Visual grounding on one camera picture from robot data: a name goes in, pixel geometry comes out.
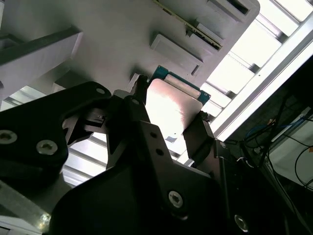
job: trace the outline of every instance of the black metal bracket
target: black metal bracket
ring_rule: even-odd
[[[110,96],[108,89],[89,82],[2,112],[0,130],[14,133],[2,138],[16,140],[0,144],[0,177],[45,182],[56,178],[67,159],[68,142],[90,134],[76,131],[80,115]]]

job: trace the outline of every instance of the white plastic component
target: white plastic component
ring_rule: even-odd
[[[222,108],[218,106],[217,104],[215,104],[214,102],[209,100],[202,108],[202,111],[214,117],[217,117],[217,115],[220,114],[220,112],[222,111]]]
[[[151,49],[165,56],[192,75],[194,75],[198,68],[203,64],[201,60],[161,34],[156,36],[151,44]]]
[[[224,39],[219,37],[218,35],[216,35],[215,33],[213,33],[210,29],[208,29],[207,27],[205,27],[203,24],[198,23],[197,25],[197,29],[199,29],[200,31],[202,31],[203,33],[205,33],[206,35],[209,35],[211,38],[213,38],[215,41],[217,41],[218,43],[222,44],[224,43]]]
[[[173,77],[172,75],[168,74],[164,81],[171,84],[172,86],[178,88],[182,92],[190,95],[191,97],[198,99],[201,95],[201,92],[197,91],[196,89],[192,88],[191,86],[187,85],[186,83],[178,80],[177,78]]]

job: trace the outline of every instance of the white panel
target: white panel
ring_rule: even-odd
[[[7,235],[9,230],[0,228],[0,235]]]
[[[106,170],[103,166],[92,163],[72,153],[68,154],[68,159],[65,162],[65,165],[68,165],[90,176],[96,176]]]
[[[304,144],[310,145],[313,143],[312,131],[313,122],[307,121],[290,136]],[[302,185],[295,175],[294,164],[297,156],[305,148],[305,146],[298,142],[285,138],[270,154],[270,159],[277,173]],[[313,178],[312,165],[313,152],[307,150],[301,155],[297,163],[297,173],[303,182],[308,182]]]
[[[95,158],[103,163],[108,162],[108,150],[107,148],[94,143],[90,140],[84,140],[78,142],[71,146],[72,149],[75,149],[78,152],[86,154],[92,158]]]
[[[223,87],[238,94],[253,75],[253,72],[228,55],[217,66],[207,81],[217,87]]]
[[[9,104],[9,103],[6,102],[6,101],[2,101],[0,111],[4,111],[4,110],[7,110],[7,109],[11,109],[11,108],[13,108],[13,107],[15,107],[15,106],[12,105],[12,104]]]
[[[272,22],[287,36],[290,36],[297,28],[297,22],[282,12],[275,4],[269,0],[259,0],[261,5],[260,14]]]
[[[292,13],[299,21],[304,21],[313,11],[306,0],[276,0],[285,9]]]
[[[155,40],[151,44],[151,49],[165,56],[190,74],[194,74],[203,64],[201,60],[161,34],[156,36]]]
[[[254,21],[231,49],[249,64],[262,67],[278,50],[281,43]]]
[[[10,230],[7,235],[26,235],[26,234],[15,230]]]
[[[222,111],[222,108],[209,100],[202,108],[202,111],[217,117],[217,115]]]
[[[223,93],[219,92],[214,87],[211,87],[207,83],[204,83],[201,86],[201,90],[210,94],[211,95],[210,100],[212,100],[214,103],[220,105],[223,108],[226,107],[231,102],[231,99],[229,97],[227,97]]]

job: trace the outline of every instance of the bolt hole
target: bolt hole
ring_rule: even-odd
[[[158,155],[160,155],[160,156],[163,156],[163,155],[164,155],[164,152],[163,152],[161,149],[159,149],[159,148],[156,149],[156,153],[157,153]]]
[[[48,143],[44,143],[40,146],[40,148],[44,148],[44,149],[48,149],[48,150],[51,150],[52,149],[52,146]]]
[[[152,136],[152,137],[155,138],[155,139],[157,138],[157,135],[156,135],[156,133],[154,133],[154,132],[151,132],[151,133],[150,133],[150,136]]]
[[[100,94],[104,94],[104,93],[105,93],[105,91],[104,91],[103,89],[101,89],[101,88],[97,88],[96,90],[97,90],[97,92],[100,93]]]
[[[2,134],[0,135],[0,139],[1,139],[1,140],[4,140],[4,141],[8,141],[8,140],[12,139],[12,137],[11,137],[11,135],[8,134],[8,133],[2,133]]]

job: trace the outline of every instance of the black cable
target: black cable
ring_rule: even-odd
[[[265,160],[266,154],[267,154],[267,152],[269,151],[269,148],[270,148],[271,140],[275,136],[275,131],[276,131],[277,125],[279,123],[279,119],[280,119],[280,117],[281,117],[281,115],[283,113],[283,110],[284,110],[284,107],[285,107],[285,104],[287,102],[288,97],[289,97],[289,94],[287,94],[284,97],[283,102],[282,102],[282,104],[281,104],[281,106],[279,108],[279,112],[278,112],[278,114],[276,116],[276,121],[274,122],[274,124],[272,126],[272,130],[271,130],[271,132],[270,132],[270,134],[268,136],[268,141],[267,141],[267,144],[265,145],[265,148],[264,148],[265,150],[264,150],[264,152],[263,152],[263,154],[261,156],[261,159],[260,159],[258,167],[261,167],[263,165],[263,162]]]
[[[283,136],[286,136],[286,137],[288,137],[288,138],[290,138],[290,139],[292,139],[292,140],[294,140],[294,141],[296,141],[296,142],[298,142],[298,143],[301,144],[301,145],[304,145],[304,146],[306,146],[306,147],[311,147],[311,145],[304,144],[304,143],[300,142],[299,140],[296,140],[295,138],[293,138],[293,137],[291,137],[291,136],[288,136],[288,135],[285,135],[285,134],[282,134],[282,135],[283,135]]]
[[[313,179],[311,179],[310,181],[308,181],[308,182],[305,184],[305,188],[306,188],[306,189],[309,189],[308,186],[309,186],[311,183],[313,183]]]
[[[301,182],[301,184],[302,184],[304,187],[307,187],[307,188],[309,188],[309,189],[313,189],[313,188],[312,188],[312,187],[309,187],[309,185],[306,185],[306,184],[300,179],[300,177],[299,177],[299,175],[298,175],[298,172],[297,172],[297,163],[298,163],[298,160],[299,160],[299,158],[301,157],[301,155],[302,155],[306,150],[308,150],[308,149],[311,148],[311,147],[313,147],[313,145],[308,146],[308,147],[306,147],[305,149],[303,149],[303,150],[301,151],[301,153],[298,155],[297,159],[295,160],[295,164],[294,164],[294,172],[295,172],[295,175],[296,175],[297,179]]]
[[[309,118],[303,118],[303,120],[306,120],[306,121],[313,121],[312,119],[309,119]]]

